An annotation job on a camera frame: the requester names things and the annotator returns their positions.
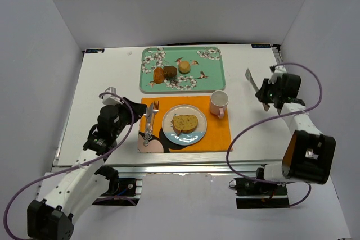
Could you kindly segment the sliced bread piece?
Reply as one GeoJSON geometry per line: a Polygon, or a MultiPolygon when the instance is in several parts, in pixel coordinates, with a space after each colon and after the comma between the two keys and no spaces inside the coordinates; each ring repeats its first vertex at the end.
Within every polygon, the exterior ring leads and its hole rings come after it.
{"type": "Polygon", "coordinates": [[[188,134],[197,128],[198,118],[195,115],[177,115],[173,117],[172,124],[176,134],[188,134]]]}

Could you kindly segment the silver metal tongs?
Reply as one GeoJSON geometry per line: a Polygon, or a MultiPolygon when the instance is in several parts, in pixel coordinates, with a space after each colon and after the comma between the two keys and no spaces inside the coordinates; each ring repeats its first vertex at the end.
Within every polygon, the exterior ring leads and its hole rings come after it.
{"type": "MultiPolygon", "coordinates": [[[[255,92],[257,93],[259,91],[259,88],[257,87],[249,68],[247,68],[245,71],[245,78],[251,84],[251,86],[254,88],[255,92]]],[[[265,104],[265,103],[261,103],[261,104],[266,112],[270,109],[270,106],[268,104],[265,104]]]]}

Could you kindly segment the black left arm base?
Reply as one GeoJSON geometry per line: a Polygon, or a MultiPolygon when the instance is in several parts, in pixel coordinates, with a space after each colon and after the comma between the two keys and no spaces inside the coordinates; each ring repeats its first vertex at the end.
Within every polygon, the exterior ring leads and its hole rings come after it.
{"type": "Polygon", "coordinates": [[[104,193],[96,199],[95,206],[136,206],[142,191],[142,179],[119,178],[113,193],[104,193]]]}

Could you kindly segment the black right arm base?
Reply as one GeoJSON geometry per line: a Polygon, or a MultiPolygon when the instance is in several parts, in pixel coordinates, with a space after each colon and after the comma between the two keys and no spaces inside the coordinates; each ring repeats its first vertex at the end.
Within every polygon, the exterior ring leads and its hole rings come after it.
{"type": "Polygon", "coordinates": [[[234,178],[228,184],[236,192],[238,209],[285,209],[290,207],[287,188],[282,185],[234,178]]]}

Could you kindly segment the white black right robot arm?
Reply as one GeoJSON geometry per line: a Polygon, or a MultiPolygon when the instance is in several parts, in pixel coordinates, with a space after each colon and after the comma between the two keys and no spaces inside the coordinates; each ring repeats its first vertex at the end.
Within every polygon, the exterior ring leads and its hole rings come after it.
{"type": "Polygon", "coordinates": [[[263,80],[256,98],[273,104],[286,123],[291,139],[281,162],[267,164],[256,177],[271,182],[325,184],[330,176],[336,140],[320,132],[306,113],[305,102],[298,98],[301,78],[275,72],[263,80]]]}

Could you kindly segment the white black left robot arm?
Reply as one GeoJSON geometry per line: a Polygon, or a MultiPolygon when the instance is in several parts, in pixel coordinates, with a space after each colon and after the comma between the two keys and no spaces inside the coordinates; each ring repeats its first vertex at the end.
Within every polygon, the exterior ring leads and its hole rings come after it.
{"type": "Polygon", "coordinates": [[[34,239],[70,239],[79,217],[99,196],[118,190],[117,170],[106,166],[116,140],[136,123],[147,106],[107,93],[97,123],[91,127],[76,163],[41,201],[27,208],[27,233],[34,239]]]}

